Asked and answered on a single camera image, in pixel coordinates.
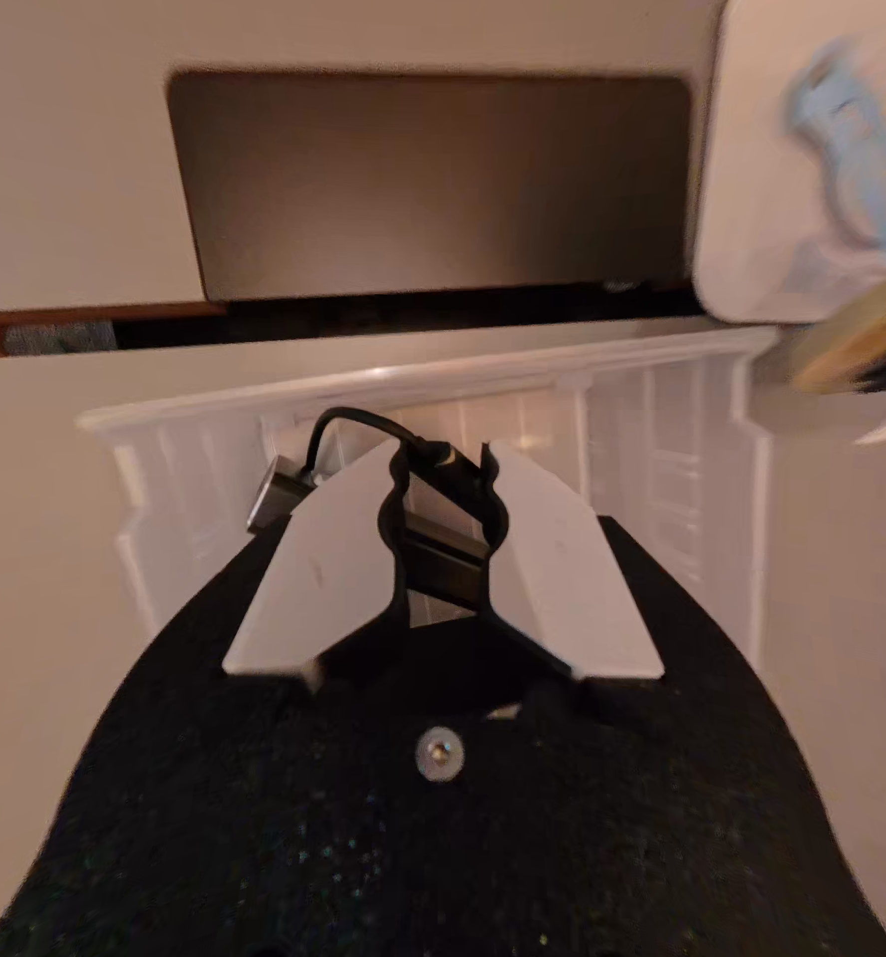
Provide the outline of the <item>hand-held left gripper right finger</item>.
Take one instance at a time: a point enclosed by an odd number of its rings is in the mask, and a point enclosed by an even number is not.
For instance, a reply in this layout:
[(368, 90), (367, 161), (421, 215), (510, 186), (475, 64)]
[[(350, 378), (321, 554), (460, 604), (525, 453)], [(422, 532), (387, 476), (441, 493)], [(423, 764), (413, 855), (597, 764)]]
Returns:
[(665, 666), (601, 522), (562, 479), (512, 443), (486, 448), (504, 525), (487, 568), (488, 608), (578, 678), (659, 680)]

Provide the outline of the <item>clear plastic bin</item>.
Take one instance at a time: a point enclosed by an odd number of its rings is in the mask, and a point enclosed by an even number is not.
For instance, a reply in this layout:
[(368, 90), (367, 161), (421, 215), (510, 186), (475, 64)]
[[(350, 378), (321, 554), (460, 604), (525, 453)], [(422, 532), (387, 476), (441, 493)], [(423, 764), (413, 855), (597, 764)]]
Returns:
[(491, 440), (530, 456), (617, 520), (759, 667), (772, 440), (747, 405), (774, 340), (700, 331), (384, 365), (77, 423), (113, 451), (131, 501), (117, 548), (148, 640), (247, 543), (275, 457), (302, 464), (317, 415), (346, 405), (469, 458)]

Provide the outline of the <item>pale blue object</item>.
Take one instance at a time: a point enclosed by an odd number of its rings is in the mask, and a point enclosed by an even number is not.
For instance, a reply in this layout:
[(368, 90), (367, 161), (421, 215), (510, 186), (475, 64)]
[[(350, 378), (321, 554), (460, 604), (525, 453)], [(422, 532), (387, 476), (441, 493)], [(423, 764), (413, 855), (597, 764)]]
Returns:
[(787, 128), (819, 158), (830, 218), (886, 257), (886, 113), (843, 38), (818, 50), (786, 93)]

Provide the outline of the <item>dark grey pad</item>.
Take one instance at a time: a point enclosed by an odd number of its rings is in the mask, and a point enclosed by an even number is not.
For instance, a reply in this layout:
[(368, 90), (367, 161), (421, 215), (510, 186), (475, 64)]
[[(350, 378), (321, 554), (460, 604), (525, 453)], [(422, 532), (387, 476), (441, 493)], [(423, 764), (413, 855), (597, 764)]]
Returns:
[(211, 301), (686, 272), (681, 78), (198, 70), (167, 106)]

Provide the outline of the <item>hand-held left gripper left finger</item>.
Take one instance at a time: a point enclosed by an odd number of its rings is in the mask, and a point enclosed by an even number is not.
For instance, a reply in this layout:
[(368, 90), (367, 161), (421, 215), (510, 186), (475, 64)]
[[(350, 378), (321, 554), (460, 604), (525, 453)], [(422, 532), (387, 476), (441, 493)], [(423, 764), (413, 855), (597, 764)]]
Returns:
[(409, 485), (406, 447), (388, 439), (293, 510), (223, 658), (226, 674), (364, 685), (400, 657)]

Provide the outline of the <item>grey usb hub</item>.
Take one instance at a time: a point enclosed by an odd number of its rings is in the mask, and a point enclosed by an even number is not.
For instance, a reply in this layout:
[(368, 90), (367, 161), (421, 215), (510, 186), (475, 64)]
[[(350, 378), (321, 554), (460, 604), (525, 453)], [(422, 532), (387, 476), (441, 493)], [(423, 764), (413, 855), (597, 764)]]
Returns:
[[(248, 515), (248, 533), (256, 534), (280, 517), (288, 517), (311, 493), (314, 481), (299, 478), (297, 472), (297, 465), (284, 457), (271, 461)], [(402, 555), (407, 585), (413, 592), (475, 611), (487, 553), (483, 542), (405, 512)]]

